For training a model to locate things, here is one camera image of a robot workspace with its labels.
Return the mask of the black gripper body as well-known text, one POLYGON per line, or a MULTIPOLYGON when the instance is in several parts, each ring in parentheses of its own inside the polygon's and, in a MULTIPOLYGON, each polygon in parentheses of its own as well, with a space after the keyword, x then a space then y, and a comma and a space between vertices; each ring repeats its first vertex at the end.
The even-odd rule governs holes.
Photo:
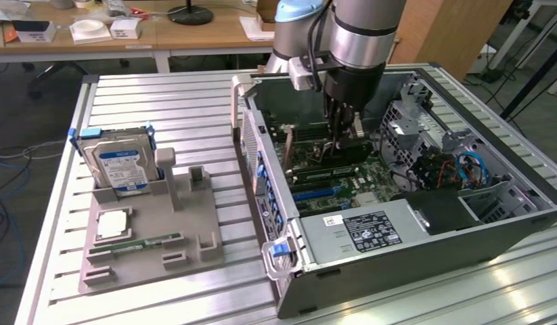
POLYGON ((355 110, 364 110, 378 92, 384 70, 386 64, 371 69, 342 67, 328 71, 324 81, 328 110, 344 104, 355 110))

